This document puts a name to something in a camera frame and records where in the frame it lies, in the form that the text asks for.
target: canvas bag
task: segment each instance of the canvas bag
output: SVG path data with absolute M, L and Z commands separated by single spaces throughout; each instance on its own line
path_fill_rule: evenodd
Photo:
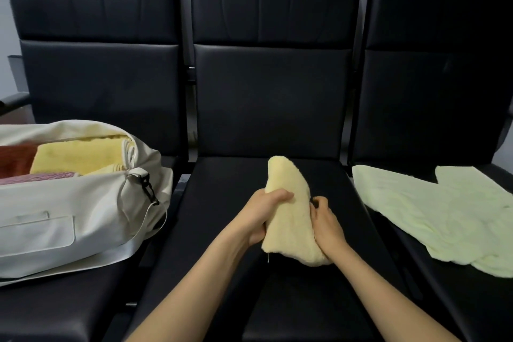
M 0 185 L 0 287 L 125 260 L 157 233 L 173 181 L 158 151 L 95 121 L 0 125 L 0 145 L 110 135 L 134 142 L 128 170 Z

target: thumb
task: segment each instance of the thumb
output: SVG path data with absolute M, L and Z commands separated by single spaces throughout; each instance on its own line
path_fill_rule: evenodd
M 272 192 L 269 192 L 267 194 L 267 197 L 269 198 L 271 203 L 277 204 L 277 203 L 280 203 L 283 201 L 291 200 L 294 197 L 294 193 L 289 192 L 283 188 L 280 188 L 280 189 L 274 190 Z

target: black buckle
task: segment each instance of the black buckle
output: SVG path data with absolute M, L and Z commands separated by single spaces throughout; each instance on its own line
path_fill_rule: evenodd
M 153 187 L 150 183 L 150 174 L 148 173 L 146 176 L 139 177 L 139 180 L 141 182 L 141 186 L 143 187 L 143 191 L 150 199 L 150 202 L 155 203 L 155 205 L 159 205 L 160 202 L 157 199 L 157 196 L 155 196 L 155 191 L 153 190 Z

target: seat cushion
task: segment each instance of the seat cushion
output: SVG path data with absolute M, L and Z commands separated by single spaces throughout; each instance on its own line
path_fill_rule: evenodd
M 129 261 L 0 288 L 0 340 L 87 342 L 114 312 Z
M 312 195 L 324 195 L 354 249 L 405 292 L 400 275 L 372 225 L 342 165 L 336 161 L 292 160 Z M 189 179 L 157 265 L 140 300 L 129 333 L 176 286 L 215 236 L 265 187 L 267 159 L 199 158 Z M 248 250 L 212 322 L 207 340 L 372 340 L 376 330 L 347 280 L 334 265 L 306 267 Z
M 372 165 L 436 182 L 434 165 Z M 513 192 L 513 175 L 493 164 L 476 166 Z M 438 296 L 468 342 L 513 339 L 513 279 L 498 278 L 470 265 L 438 261 L 411 235 L 390 223 L 426 282 Z

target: row of seats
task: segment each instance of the row of seats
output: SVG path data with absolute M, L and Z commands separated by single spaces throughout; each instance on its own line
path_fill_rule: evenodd
M 359 0 L 192 0 L 198 160 L 127 335 L 173 289 L 254 190 L 291 157 L 328 197 L 347 241 L 468 342 L 513 336 L 513 281 L 431 259 L 368 211 L 339 162 Z M 179 0 L 11 0 L 37 122 L 118 125 L 187 160 Z M 513 96 L 507 0 L 368 0 L 349 161 L 435 181 L 491 158 Z M 138 257 L 0 290 L 0 337 L 100 340 Z M 380 340 L 334 267 L 259 247 L 243 257 L 207 340 Z

